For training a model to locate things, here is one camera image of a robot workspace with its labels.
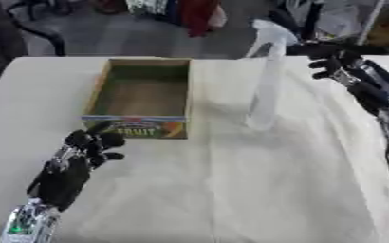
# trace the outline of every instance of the open box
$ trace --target open box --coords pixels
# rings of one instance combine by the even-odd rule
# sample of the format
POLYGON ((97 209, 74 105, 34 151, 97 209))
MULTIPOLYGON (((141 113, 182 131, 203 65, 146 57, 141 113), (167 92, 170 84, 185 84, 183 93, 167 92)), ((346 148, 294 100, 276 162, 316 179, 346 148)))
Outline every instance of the open box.
POLYGON ((188 59, 111 59, 83 122, 114 121, 127 138, 187 139, 189 79, 188 59))

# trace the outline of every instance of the chair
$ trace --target chair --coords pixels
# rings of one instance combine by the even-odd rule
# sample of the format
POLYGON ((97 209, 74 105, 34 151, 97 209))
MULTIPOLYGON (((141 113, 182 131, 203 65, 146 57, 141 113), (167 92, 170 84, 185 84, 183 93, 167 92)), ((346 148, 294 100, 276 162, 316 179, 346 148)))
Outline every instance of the chair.
POLYGON ((16 8, 21 7, 22 6, 21 4, 22 4, 22 2, 20 2, 20 4, 13 4, 6 9, 6 13, 9 16, 9 18, 11 19, 11 22, 17 28, 21 29, 22 31, 31 33, 33 35, 40 37, 40 38, 48 40, 53 45, 54 53, 56 56, 59 56, 59 57, 65 56, 66 55, 65 41, 59 33, 55 32, 53 30, 50 30, 50 29, 35 27, 35 26, 28 24, 28 23, 22 24, 20 21, 18 21, 16 19, 16 17, 12 13, 12 11, 16 8))
POLYGON ((58 15, 68 15, 73 9, 68 0, 54 0, 51 4, 50 0, 19 0, 7 8, 7 11, 26 7, 27 15, 30 21, 35 20, 34 7, 39 4, 44 4, 51 12, 58 15))

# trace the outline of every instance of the floor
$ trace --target floor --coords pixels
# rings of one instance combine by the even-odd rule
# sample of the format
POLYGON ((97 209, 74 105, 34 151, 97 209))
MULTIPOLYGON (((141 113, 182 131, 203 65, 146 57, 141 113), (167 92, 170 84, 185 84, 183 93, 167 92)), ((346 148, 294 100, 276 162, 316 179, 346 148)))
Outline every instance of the floor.
MULTIPOLYGON (((34 24, 60 32, 69 56, 243 57, 255 38, 251 21, 264 18, 271 4, 269 0, 222 0, 221 5, 229 18, 227 25, 197 38, 188 37, 185 28, 128 13, 100 15, 85 0, 74 3, 74 12, 65 17, 48 13, 40 6, 39 20, 34 24)), ((18 17, 22 21, 27 18, 23 12, 18 17)), ((53 49, 45 40, 28 35, 26 39, 30 55, 52 55, 53 49)))

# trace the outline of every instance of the robotic arm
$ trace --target robotic arm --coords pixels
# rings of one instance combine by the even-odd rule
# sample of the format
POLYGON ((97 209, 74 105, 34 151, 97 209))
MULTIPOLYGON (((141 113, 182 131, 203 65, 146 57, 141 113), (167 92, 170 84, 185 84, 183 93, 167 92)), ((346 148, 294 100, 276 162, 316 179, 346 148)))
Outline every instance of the robotic arm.
POLYGON ((309 67, 323 68, 314 79, 330 78, 344 85, 371 115, 377 118, 387 139, 389 164, 389 72, 360 55, 335 45, 322 45, 310 55, 309 67))
POLYGON ((123 135, 102 133, 111 125, 102 122, 87 131, 71 133, 65 144, 27 189, 29 200, 9 216, 0 243, 49 243, 60 213, 75 201, 90 173, 123 154, 103 151, 124 145, 123 135))

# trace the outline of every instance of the white cloth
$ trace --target white cloth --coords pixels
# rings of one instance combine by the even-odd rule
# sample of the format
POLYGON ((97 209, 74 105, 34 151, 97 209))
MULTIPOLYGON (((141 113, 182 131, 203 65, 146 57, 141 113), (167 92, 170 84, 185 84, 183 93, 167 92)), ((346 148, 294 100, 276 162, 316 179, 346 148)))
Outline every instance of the white cloth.
MULTIPOLYGON (((0 80, 0 231, 81 126, 105 61, 21 58, 0 80)), ((242 120, 262 61, 193 61, 189 139, 129 140, 63 214, 58 242, 388 243, 379 126, 306 65, 287 58, 277 122, 258 134, 242 120)))

